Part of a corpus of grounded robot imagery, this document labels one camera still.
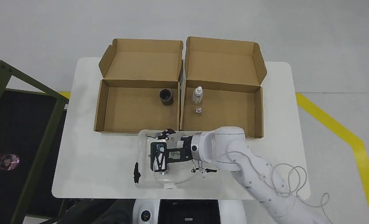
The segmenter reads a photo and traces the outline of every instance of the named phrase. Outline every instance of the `cardboard flap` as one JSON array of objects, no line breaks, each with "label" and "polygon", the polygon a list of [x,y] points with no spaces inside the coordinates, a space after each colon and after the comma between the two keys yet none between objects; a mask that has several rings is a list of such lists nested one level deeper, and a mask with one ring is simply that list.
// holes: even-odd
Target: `cardboard flap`
[{"label": "cardboard flap", "polygon": [[181,40],[114,39],[99,67],[107,80],[178,81]]},{"label": "cardboard flap", "polygon": [[189,37],[186,46],[187,79],[260,86],[266,76],[255,42]]},{"label": "cardboard flap", "polygon": [[254,44],[253,52],[254,64],[256,74],[258,75],[259,84],[261,84],[266,76],[266,67],[263,56],[261,55],[260,46],[258,43]]},{"label": "cardboard flap", "polygon": [[203,80],[186,80],[186,87],[197,88],[201,85],[205,89],[231,91],[231,92],[256,92],[260,89],[258,85],[247,84],[231,84],[224,82],[203,81]]},{"label": "cardboard flap", "polygon": [[100,82],[99,96],[97,97],[97,107],[95,114],[95,124],[93,130],[95,131],[103,131],[104,123],[105,123],[105,111],[106,111],[106,103],[109,94],[109,86],[102,80]]},{"label": "cardboard flap", "polygon": [[114,47],[113,45],[109,45],[103,57],[101,58],[99,62],[99,68],[101,71],[101,75],[103,75],[103,77],[105,77],[106,73],[108,72],[110,64],[115,57],[115,53],[116,53],[116,47]]}]

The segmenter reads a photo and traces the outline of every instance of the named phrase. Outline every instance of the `yellow floor line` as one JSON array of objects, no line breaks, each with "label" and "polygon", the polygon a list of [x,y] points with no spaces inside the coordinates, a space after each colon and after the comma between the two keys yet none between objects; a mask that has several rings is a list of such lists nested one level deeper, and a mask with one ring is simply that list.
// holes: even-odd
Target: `yellow floor line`
[{"label": "yellow floor line", "polygon": [[369,159],[363,141],[302,94],[296,93],[296,99],[301,108],[351,146],[369,204]]},{"label": "yellow floor line", "polygon": [[65,96],[66,98],[70,99],[70,92],[59,92],[59,93]]}]

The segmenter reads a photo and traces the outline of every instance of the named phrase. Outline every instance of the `white bottle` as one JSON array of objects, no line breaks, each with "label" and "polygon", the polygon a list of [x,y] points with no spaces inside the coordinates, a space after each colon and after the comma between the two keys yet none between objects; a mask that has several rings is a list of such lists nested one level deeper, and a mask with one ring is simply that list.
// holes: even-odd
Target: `white bottle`
[{"label": "white bottle", "polygon": [[192,102],[194,104],[199,104],[201,102],[202,96],[204,92],[202,91],[202,87],[199,86],[194,90],[194,94],[192,95]]}]

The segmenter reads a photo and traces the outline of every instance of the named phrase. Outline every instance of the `black mat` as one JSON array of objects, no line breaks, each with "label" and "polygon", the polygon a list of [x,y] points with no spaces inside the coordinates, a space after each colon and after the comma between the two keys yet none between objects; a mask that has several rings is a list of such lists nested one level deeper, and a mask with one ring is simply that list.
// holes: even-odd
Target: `black mat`
[{"label": "black mat", "polygon": [[[17,168],[0,171],[0,223],[10,223],[55,102],[51,96],[13,91],[0,98],[0,152],[20,157]],[[65,113],[30,205],[29,212],[35,215],[57,216],[62,201],[52,196],[51,185]]]},{"label": "black mat", "polygon": [[158,224],[220,224],[218,200],[160,200]]}]

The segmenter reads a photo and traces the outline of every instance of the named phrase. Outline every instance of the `gray floor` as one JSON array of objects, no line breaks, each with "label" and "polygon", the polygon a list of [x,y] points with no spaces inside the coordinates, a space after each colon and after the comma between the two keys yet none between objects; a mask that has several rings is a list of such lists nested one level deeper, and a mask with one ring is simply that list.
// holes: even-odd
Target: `gray floor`
[{"label": "gray floor", "polygon": [[[113,38],[256,41],[266,61],[291,64],[296,92],[369,146],[368,5],[369,0],[1,0],[0,58],[58,91],[70,91],[77,60],[102,56]],[[10,86],[29,89],[18,81]],[[369,223],[350,146],[302,109],[299,114],[309,202],[318,203],[327,191],[326,211],[335,224]],[[249,223],[273,223],[251,201],[245,210]]]}]

